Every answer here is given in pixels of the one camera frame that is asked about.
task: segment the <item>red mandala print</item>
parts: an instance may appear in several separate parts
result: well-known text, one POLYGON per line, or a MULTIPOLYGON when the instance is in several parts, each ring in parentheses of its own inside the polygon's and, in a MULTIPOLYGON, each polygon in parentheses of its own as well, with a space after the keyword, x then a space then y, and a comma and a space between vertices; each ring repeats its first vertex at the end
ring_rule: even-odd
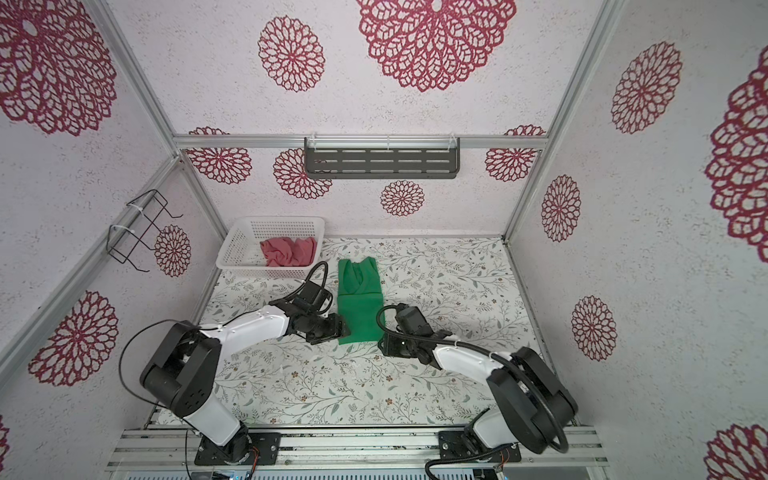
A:
POLYGON ((541 202, 541 224, 553 242, 561 242, 573 232, 581 214, 579 189, 573 178, 561 175, 555 178, 541 202))
POLYGON ((8 432, 9 430, 2 424, 2 415, 0 415, 0 472, 3 471, 3 461, 5 460, 5 454, 11 449, 8 444, 8 432))
POLYGON ((382 207, 388 214, 407 217, 424 204, 424 190, 413 182, 398 180, 384 187, 382 207))
POLYGON ((85 292, 28 365, 40 381, 73 386, 109 359, 118 337, 118 318, 106 297, 85 292))
POLYGON ((190 239, 181 228, 168 225, 154 241, 154 259, 157 266, 168 276, 180 276, 187 271, 192 257, 190 239))
MULTIPOLYGON (((228 135, 218 128, 201 127, 192 135, 228 135)), ((221 184, 238 184, 250 175, 250 157, 245 148, 191 148, 187 150, 197 171, 221 184)))
POLYGON ((314 87, 326 69, 317 37, 295 18, 275 17, 266 24, 259 39, 259 57, 270 78, 290 91, 314 87))
POLYGON ((616 348, 614 314, 599 298, 586 296, 578 301, 571 316, 571 331, 578 348, 598 362, 616 348))
POLYGON ((674 98, 682 67, 680 51, 665 41, 639 54, 616 85, 611 107, 616 128, 633 134, 654 123, 674 98))
POLYGON ((768 432, 759 426, 731 425, 707 442, 707 480, 765 480, 768 478, 768 432))
MULTIPOLYGON (((543 135, 547 132, 534 125, 520 125, 505 135, 543 135)), ((533 148, 492 148, 485 154, 485 169, 491 177, 505 182, 525 178, 536 160, 533 148)))
POLYGON ((117 72, 77 0, 0 2, 0 101, 8 118, 75 136, 111 115, 117 72))
POLYGON ((307 177, 304 169, 303 148, 292 148, 280 152, 273 168, 280 188, 296 198, 309 200, 322 197, 333 185, 331 180, 314 180, 307 177))
POLYGON ((513 0, 357 0, 360 32, 382 73, 403 87, 445 90, 488 62, 513 0))
POLYGON ((710 205, 728 219, 728 234, 757 247, 768 263, 768 47, 749 79, 730 93, 723 123, 710 139, 710 205))

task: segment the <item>white plastic basket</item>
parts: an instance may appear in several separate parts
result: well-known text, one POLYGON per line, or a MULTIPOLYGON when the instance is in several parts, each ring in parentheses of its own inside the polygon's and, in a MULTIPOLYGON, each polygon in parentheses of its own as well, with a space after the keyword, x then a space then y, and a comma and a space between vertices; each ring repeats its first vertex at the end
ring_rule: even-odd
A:
POLYGON ((241 217, 227 234, 216 266, 238 276, 253 278, 304 278, 320 259, 326 223, 320 217, 241 217), (260 243, 274 237, 314 237, 315 257, 308 266, 266 266, 260 243))

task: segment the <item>mounting plate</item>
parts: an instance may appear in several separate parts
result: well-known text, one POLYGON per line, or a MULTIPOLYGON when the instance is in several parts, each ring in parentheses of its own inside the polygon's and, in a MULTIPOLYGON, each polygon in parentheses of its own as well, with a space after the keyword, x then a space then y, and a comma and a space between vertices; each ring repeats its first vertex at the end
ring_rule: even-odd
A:
MULTIPOLYGON (((259 459, 256 465, 275 465, 277 454, 280 452, 280 433, 255 433, 251 432, 250 440, 253 446, 259 449, 259 459)), ((216 457, 216 449, 213 443, 203 437, 200 442, 200 448, 194 458, 195 465, 225 465, 220 458, 216 457)), ((241 465, 253 464, 253 452, 248 452, 248 456, 240 463, 241 465)))
MULTIPOLYGON (((469 457, 471 455, 474 455, 474 453, 470 452, 467 448, 467 445, 464 443, 464 440, 462 436, 464 435, 464 432, 461 431, 445 431, 445 432, 438 432, 437 438, 438 438, 438 446, 440 448, 440 459, 452 459, 452 458, 461 458, 461 457, 469 457)), ((517 444, 514 446, 508 448, 506 452, 510 453, 510 458, 507 458, 507 455, 504 455, 505 463, 517 463, 520 462, 521 456, 520 456, 520 448, 517 444)), ((502 462, 502 453, 495 453, 492 456, 489 456, 487 458, 484 458, 481 460, 481 462, 489 462, 489 463, 501 463, 502 462)))

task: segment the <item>black cable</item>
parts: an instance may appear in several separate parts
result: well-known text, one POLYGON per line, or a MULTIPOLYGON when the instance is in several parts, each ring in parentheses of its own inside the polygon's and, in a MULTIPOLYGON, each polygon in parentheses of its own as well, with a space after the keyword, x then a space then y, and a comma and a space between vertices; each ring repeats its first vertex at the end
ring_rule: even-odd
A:
POLYGON ((187 460, 187 439, 190 436, 190 431, 186 430, 184 431, 184 467, 187 469, 187 477, 189 477, 190 480, 192 480, 192 474, 190 473, 190 466, 189 462, 187 460))
MULTIPOLYGON (((120 352, 120 358, 118 359, 118 378, 120 379, 120 384, 123 386, 123 388, 125 389, 125 391, 126 391, 126 392, 128 392, 128 393, 130 393, 131 395, 133 395, 133 396, 134 396, 134 397, 136 397, 137 399, 141 400, 141 401, 142 401, 142 402, 144 402, 144 403, 148 403, 148 404, 152 405, 153 407, 157 407, 157 406, 160 406, 161 408, 164 408, 164 409, 166 409, 166 410, 170 410, 170 407, 168 407, 168 406, 165 406, 165 405, 161 405, 159 400, 158 400, 158 401, 156 401, 156 402, 153 402, 153 401, 151 401, 151 400, 147 400, 147 399, 145 399, 143 396, 140 396, 140 395, 138 395, 136 392, 134 392, 133 390, 129 389, 129 388, 128 388, 128 385, 126 385, 126 383, 125 383, 125 379, 123 378, 123 357, 125 356, 125 351, 126 351, 126 350, 128 350, 128 346, 131 344, 131 342, 133 342, 133 341, 134 341, 134 339, 135 339, 137 336, 139 336, 139 335, 140 335, 140 334, 142 334, 143 332, 145 332, 145 331, 149 330, 149 329, 150 329, 150 328, 152 328, 153 326, 158 326, 158 325, 160 325, 160 324, 162 324, 162 323, 166 323, 166 322, 181 323, 181 322, 179 322, 178 320, 174 320, 174 319, 165 319, 165 320, 161 320, 161 321, 159 321, 159 322, 155 322, 155 323, 152 323, 151 325, 145 326, 143 329, 141 329, 141 330, 139 330, 138 332, 136 332, 136 333, 135 333, 135 334, 134 334, 134 335, 133 335, 133 336, 132 336, 130 339, 128 339, 128 341, 125 343, 125 346, 123 347, 123 351, 122 351, 122 352, 120 352)), ((198 429, 197 427, 195 427, 194 425, 192 425, 191 423, 189 423, 189 422, 188 422, 186 419, 183 419, 183 418, 181 418, 181 417, 178 417, 178 418, 179 418, 179 420, 181 420, 182 422, 186 423, 187 425, 189 425, 189 426, 190 426, 190 427, 192 427, 193 429, 195 429, 195 430, 198 430, 198 431, 199 431, 199 429, 198 429)))
POLYGON ((426 464, 424 465, 424 471, 426 472, 427 476, 431 480, 441 480, 437 475, 435 475, 429 470, 431 467, 434 467, 435 465, 450 465, 452 463, 464 463, 464 462, 473 462, 475 460, 482 460, 483 458, 487 458, 487 457, 490 457, 491 455, 499 453, 501 450, 506 450, 514 446, 515 446, 514 443, 503 443, 498 447, 494 447, 493 449, 490 449, 487 452, 478 453, 477 455, 470 455, 468 457, 457 457, 457 458, 446 458, 446 459, 439 458, 437 460, 430 460, 429 462, 426 462, 426 464))
POLYGON ((390 330, 386 328, 386 324, 384 323, 382 314, 386 310, 396 310, 396 309, 397 309, 397 305, 386 305, 386 306, 383 306, 379 310, 379 312, 376 313, 376 324, 379 326, 380 329, 384 330, 385 333, 388 333, 389 335, 394 336, 395 338, 400 338, 400 339, 416 340, 419 342, 423 342, 426 340, 431 343, 437 343, 439 345, 461 346, 462 348, 470 349, 474 352, 487 356, 490 359, 496 360, 497 362, 501 363, 503 366, 507 367, 509 372, 512 374, 512 377, 514 377, 515 380, 523 382, 526 388, 528 388, 528 391, 531 392, 534 398, 536 398, 536 401, 539 403, 539 405, 541 405, 541 408, 544 410, 544 413, 549 419, 549 422, 552 424, 552 427, 554 428, 554 432, 558 437, 559 443, 555 443, 554 440, 551 440, 548 443, 549 446, 551 446, 555 451, 560 453, 566 453, 568 451, 568 439, 565 438, 565 431, 563 430, 563 427, 560 425, 560 422, 558 422, 557 418, 554 416, 552 409, 549 408, 549 404, 547 403, 547 400, 544 398, 544 395, 541 393, 538 387, 531 381, 531 379, 529 379, 528 376, 525 375, 525 373, 518 368, 518 366, 516 366, 514 363, 510 362, 508 359, 504 358, 503 356, 497 355, 496 353, 492 353, 489 350, 482 348, 481 346, 472 345, 471 343, 453 342, 451 340, 441 340, 441 339, 425 339, 424 337, 421 337, 421 336, 410 335, 408 333, 402 333, 402 332, 396 332, 395 330, 390 330))
POLYGON ((229 320, 227 320, 226 322, 222 323, 221 325, 217 325, 217 326, 215 326, 215 327, 213 327, 213 328, 209 328, 209 329, 201 329, 201 328, 197 328, 197 329, 198 329, 198 330, 200 330, 201 332, 210 332, 211 330, 218 330, 218 329, 223 329, 225 326, 227 326, 227 325, 229 325, 230 323, 234 322, 235 320, 239 319, 239 318, 240 318, 240 317, 242 317, 243 315, 247 315, 248 313, 253 313, 253 312, 256 312, 257 310, 260 310, 260 309, 255 309, 255 310, 249 310, 249 311, 247 311, 247 312, 242 312, 240 315, 236 315, 236 316, 234 316, 233 318, 230 318, 230 319, 229 319, 229 320))
POLYGON ((329 297, 328 297, 328 305, 326 306, 326 308, 324 308, 324 309, 320 310, 320 311, 317 313, 318 315, 323 315, 323 314, 324 314, 325 312, 327 312, 328 310, 331 310, 331 305, 333 305, 333 292, 331 292, 330 290, 328 290, 328 295, 329 295, 329 297))

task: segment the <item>patterned mat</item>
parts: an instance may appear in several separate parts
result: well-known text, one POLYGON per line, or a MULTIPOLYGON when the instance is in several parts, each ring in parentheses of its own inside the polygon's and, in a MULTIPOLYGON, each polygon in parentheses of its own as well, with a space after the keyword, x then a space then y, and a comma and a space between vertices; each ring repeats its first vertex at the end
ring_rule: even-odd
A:
MULTIPOLYGON (((322 258, 338 287, 337 263, 376 258, 384 304, 418 306, 434 329, 491 350, 538 351, 515 278, 496 238, 325 239, 322 258)), ((245 279, 224 273, 203 322, 226 321, 294 290, 299 280, 245 279)), ((388 322, 394 327, 394 320, 388 322)), ((375 343, 309 346, 296 336, 233 355, 215 395, 234 415, 259 424, 457 424, 493 404, 488 387, 415 359, 381 355, 375 343)), ((158 424, 180 423, 160 410, 158 424)))

